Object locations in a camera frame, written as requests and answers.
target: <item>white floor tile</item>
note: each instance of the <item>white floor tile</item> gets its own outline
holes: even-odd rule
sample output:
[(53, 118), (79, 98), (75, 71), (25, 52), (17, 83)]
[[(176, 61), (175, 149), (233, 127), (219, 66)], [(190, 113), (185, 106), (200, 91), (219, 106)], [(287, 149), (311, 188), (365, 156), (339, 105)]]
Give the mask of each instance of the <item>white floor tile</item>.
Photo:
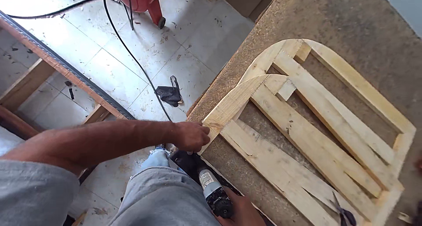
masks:
[[(66, 12), (65, 19), (103, 47), (112, 36), (115, 36), (114, 30), (108, 21), (106, 11), (104, 10), (103, 0), (84, 4), (82, 8)], [(117, 30), (121, 29), (129, 21), (123, 3), (118, 4), (107, 0), (107, 8)]]
[(80, 125), (87, 115), (89, 112), (59, 93), (35, 118), (35, 122), (44, 129), (58, 129)]
[(215, 1), (209, 0), (160, 0), (166, 27), (174, 39), (182, 44), (203, 22)]
[(84, 225), (104, 226), (112, 220), (119, 209), (81, 186), (76, 199), (73, 200), (68, 215), (77, 219), (83, 212), (87, 212)]
[[(173, 122), (186, 121), (186, 114), (181, 109), (165, 102), (162, 104)], [(139, 120), (168, 121), (150, 85), (127, 110)]]
[(11, 55), (0, 50), (0, 95), (28, 70)]
[(62, 91), (66, 87), (66, 84), (65, 84), (66, 81), (69, 81), (69, 80), (66, 79), (66, 77), (64, 77), (58, 71), (55, 71), (46, 80), (47, 83), (51, 84), (53, 87), (55, 87), (57, 90), (60, 90), (60, 91)]
[(120, 207), (120, 199), (124, 196), (130, 176), (140, 172), (140, 164), (148, 158), (151, 149), (144, 148), (98, 164), (82, 185)]
[(18, 114), (33, 121), (59, 93), (60, 92), (56, 88), (49, 83), (44, 82), (24, 103), (22, 103), (18, 108)]
[(187, 112), (196, 99), (207, 89), (216, 74), (198, 61), (189, 50), (180, 47), (167, 64), (152, 80), (155, 86), (170, 86), (174, 75), (180, 87), (183, 104), (179, 108)]
[[(72, 85), (72, 92), (74, 97), (73, 101), (75, 103), (80, 105), (88, 113), (91, 113), (91, 111), (94, 110), (95, 101), (87, 92), (78, 88), (76, 85)], [(68, 98), (71, 98), (71, 94), (67, 86), (62, 90), (62, 93), (65, 94)]]
[[(145, 69), (152, 79), (166, 64), (170, 57), (180, 47), (180, 44), (165, 30), (160, 30), (151, 22), (146, 14), (134, 14), (134, 31), (127, 23), (119, 30), (124, 43)], [(122, 43), (117, 38), (112, 38), (104, 49), (121, 61), (130, 70), (135, 72), (144, 81), (148, 81), (138, 64), (132, 59)]]
[(18, 40), (16, 40), (16, 38), (10, 35), (8, 31), (0, 29), (0, 49), (6, 51), (17, 42)]
[(218, 0), (201, 26), (183, 46), (218, 74), (253, 26), (250, 19), (242, 17), (224, 0)]
[(49, 46), (59, 56), (80, 70), (101, 49), (66, 19), (60, 17), (31, 20), (26, 29)]
[(6, 52), (11, 55), (15, 61), (23, 64), (27, 68), (31, 67), (39, 59), (37, 54), (26, 48), (26, 46), (20, 42), (9, 47)]
[(103, 49), (83, 68), (82, 73), (124, 108), (128, 108), (147, 86), (145, 81)]

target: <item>black cable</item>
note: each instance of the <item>black cable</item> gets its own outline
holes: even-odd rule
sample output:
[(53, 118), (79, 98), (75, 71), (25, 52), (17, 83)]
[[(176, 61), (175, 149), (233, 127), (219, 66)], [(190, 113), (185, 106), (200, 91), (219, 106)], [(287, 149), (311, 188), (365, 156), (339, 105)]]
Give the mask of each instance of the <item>black cable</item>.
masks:
[(129, 10), (130, 10), (130, 19), (129, 19), (129, 22), (130, 22), (130, 27), (133, 30), (132, 0), (129, 0)]
[(68, 10), (71, 10), (73, 8), (76, 8), (78, 6), (81, 6), (82, 4), (85, 4), (85, 3), (88, 3), (88, 2), (91, 2), (91, 1), (94, 1), (94, 0), (82, 0), (82, 1), (79, 1), (79, 2), (77, 2), (75, 4), (71, 4), (70, 6), (67, 6), (67, 7), (65, 7), (63, 9), (57, 10), (57, 11), (52, 12), (52, 13), (43, 14), (43, 15), (25, 17), (25, 16), (14, 16), (14, 15), (8, 14), (8, 16), (11, 17), (11, 18), (19, 18), (19, 19), (49, 18), (50, 16), (54, 16), (54, 15), (58, 15), (60, 13), (64, 13), (64, 12), (66, 12)]
[(145, 74), (146, 78), (148, 79), (149, 84), (151, 84), (151, 87), (152, 87), (152, 89), (154, 90), (154, 94), (155, 94), (155, 96), (157, 97), (158, 102), (160, 103), (162, 110), (163, 110), (163, 111), (164, 111), (164, 113), (166, 114), (166, 116), (167, 116), (168, 120), (169, 120), (169, 121), (171, 121), (170, 116), (167, 114), (167, 111), (164, 109), (164, 106), (163, 106), (163, 104), (162, 104), (162, 102), (161, 102), (160, 97), (159, 97), (159, 96), (155, 93), (155, 87), (154, 87), (154, 85), (152, 84), (152, 82), (151, 82), (151, 80), (150, 80), (150, 78), (149, 78), (148, 74), (145, 72), (145, 70), (144, 70), (144, 69), (143, 69), (143, 67), (140, 65), (140, 63), (139, 63), (139, 62), (138, 62), (138, 60), (135, 58), (135, 56), (134, 56), (134, 55), (130, 52), (129, 48), (126, 46), (126, 44), (123, 42), (122, 38), (120, 37), (119, 33), (117, 32), (116, 27), (114, 27), (113, 21), (111, 20), (110, 14), (108, 13), (108, 8), (107, 8), (107, 3), (106, 3), (106, 0), (103, 0), (103, 3), (104, 3), (104, 8), (105, 8), (105, 13), (107, 14), (108, 20), (110, 21), (110, 24), (111, 24), (111, 26), (112, 26), (112, 27), (113, 27), (113, 29), (114, 29), (114, 32), (116, 33), (116, 35), (117, 35), (117, 37), (119, 38), (119, 40), (122, 42), (122, 44), (123, 44), (124, 48), (126, 48), (127, 52), (129, 52), (129, 54), (132, 56), (132, 58), (135, 60), (135, 62), (139, 65), (140, 69), (144, 72), (144, 74)]

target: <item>workbench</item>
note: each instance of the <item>workbench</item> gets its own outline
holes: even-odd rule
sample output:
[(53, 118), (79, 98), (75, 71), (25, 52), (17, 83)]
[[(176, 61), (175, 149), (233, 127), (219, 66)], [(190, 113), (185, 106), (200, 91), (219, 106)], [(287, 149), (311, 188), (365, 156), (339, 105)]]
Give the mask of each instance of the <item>workbench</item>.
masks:
[[(188, 121), (202, 121), (237, 85), (256, 56), (272, 44), (290, 38), (311, 39), (331, 48), (379, 90), (417, 129), (421, 127), (422, 41), (387, 0), (274, 0), (198, 101)], [(374, 115), (369, 107), (315, 58), (308, 58), (303, 67), (386, 143), (393, 144), (394, 130), (388, 128), (380, 117)], [(288, 103), (336, 141), (296, 94), (291, 96)], [(239, 119), (322, 178), (254, 104), (249, 102)], [(422, 179), (414, 169), (414, 162), (420, 157), (421, 144), (422, 137), (416, 134), (399, 177), (405, 191), (386, 225), (400, 225), (398, 212), (414, 210), (418, 197), (422, 196)], [(221, 136), (214, 139), (202, 156), (240, 192), (250, 197), (277, 225), (310, 225)]]

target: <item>wooden shelf frame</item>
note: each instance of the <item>wooden shelf frame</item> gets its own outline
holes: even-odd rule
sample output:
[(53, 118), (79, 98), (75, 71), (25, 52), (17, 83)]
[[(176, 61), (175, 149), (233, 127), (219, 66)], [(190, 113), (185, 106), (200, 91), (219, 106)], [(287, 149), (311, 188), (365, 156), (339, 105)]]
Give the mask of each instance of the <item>wooden shelf frame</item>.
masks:
[[(0, 11), (0, 27), (40, 57), (28, 71), (0, 95), (0, 121), (3, 120), (14, 132), (18, 132), (15, 134), (26, 140), (40, 132), (13, 112), (55, 71), (60, 72), (78, 88), (87, 92), (97, 103), (95, 109), (81, 124), (103, 121), (110, 114), (116, 116), (117, 119), (135, 119), (95, 83), (2, 11)], [(94, 168), (84, 171), (80, 181), (86, 179)]]
[[(393, 148), (300, 65), (309, 54), (398, 131)], [(271, 66), (288, 76), (266, 74)], [(285, 102), (295, 90), (356, 160)], [(237, 120), (249, 99), (336, 191)], [(332, 208), (333, 191), (340, 196), (342, 207), (357, 216), (359, 225), (383, 225), (404, 190), (398, 174), (416, 132), (412, 123), (342, 57), (305, 39), (283, 40), (263, 51), (203, 124), (210, 127), (211, 140), (221, 134), (314, 225), (338, 224), (310, 197)]]

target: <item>blue jeans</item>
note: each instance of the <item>blue jeans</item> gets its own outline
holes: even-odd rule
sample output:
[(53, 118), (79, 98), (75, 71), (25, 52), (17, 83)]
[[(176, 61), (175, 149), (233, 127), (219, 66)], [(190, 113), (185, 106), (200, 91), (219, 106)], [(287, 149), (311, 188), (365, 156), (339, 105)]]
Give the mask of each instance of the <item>blue jeans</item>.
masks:
[(156, 148), (154, 150), (151, 150), (148, 158), (140, 165), (140, 169), (144, 170), (153, 166), (176, 166), (176, 164), (171, 159), (169, 159), (169, 155), (170, 152), (165, 149)]

